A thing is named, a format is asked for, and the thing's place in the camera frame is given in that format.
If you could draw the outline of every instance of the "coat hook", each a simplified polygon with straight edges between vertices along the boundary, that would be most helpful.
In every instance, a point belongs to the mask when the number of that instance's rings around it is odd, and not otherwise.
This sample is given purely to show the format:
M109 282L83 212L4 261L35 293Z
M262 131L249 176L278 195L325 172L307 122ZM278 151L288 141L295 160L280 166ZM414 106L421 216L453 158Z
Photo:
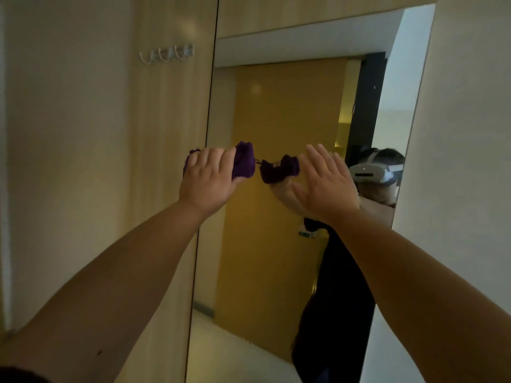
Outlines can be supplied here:
M177 53L177 45L174 46L174 53L176 54L176 58L178 58L179 60L183 60L186 56L186 52L184 49L183 49L183 55L179 56L179 54Z
M155 54L154 50L150 52L149 62L146 62L144 60L144 58L142 57L142 52L139 52L138 56L140 57L140 60L142 61L142 63L147 64L148 66L153 64L153 62L156 60L156 54Z
M167 50L163 50L163 52L167 51L167 58L164 59L163 56L162 56L162 49L161 48L158 48L158 55L160 57L160 59L162 61L164 61L165 63L168 63L172 58L170 56L171 52L170 52L170 49L167 49Z

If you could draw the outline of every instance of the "white vr headset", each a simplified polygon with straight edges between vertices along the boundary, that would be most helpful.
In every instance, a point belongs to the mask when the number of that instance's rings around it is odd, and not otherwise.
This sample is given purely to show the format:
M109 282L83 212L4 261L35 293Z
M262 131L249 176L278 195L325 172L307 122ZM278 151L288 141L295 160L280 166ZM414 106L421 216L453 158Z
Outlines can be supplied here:
M379 151L380 150L371 154L366 162L349 168L354 182L391 185L397 181L395 172L401 172L403 170L403 164L386 165L373 163Z

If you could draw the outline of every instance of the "reflected hand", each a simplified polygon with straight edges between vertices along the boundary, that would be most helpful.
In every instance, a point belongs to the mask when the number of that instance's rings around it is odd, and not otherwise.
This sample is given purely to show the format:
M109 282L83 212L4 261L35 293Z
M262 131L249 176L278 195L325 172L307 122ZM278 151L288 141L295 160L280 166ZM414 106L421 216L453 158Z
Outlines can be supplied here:
M329 153L323 145L307 145L300 154L300 166L307 180L307 191L295 183L291 188L307 212L332 224L360 210L357 188L339 154Z
M197 210L203 219L217 212L245 180L232 180L236 148L204 148L188 159L187 170L179 188L179 201Z

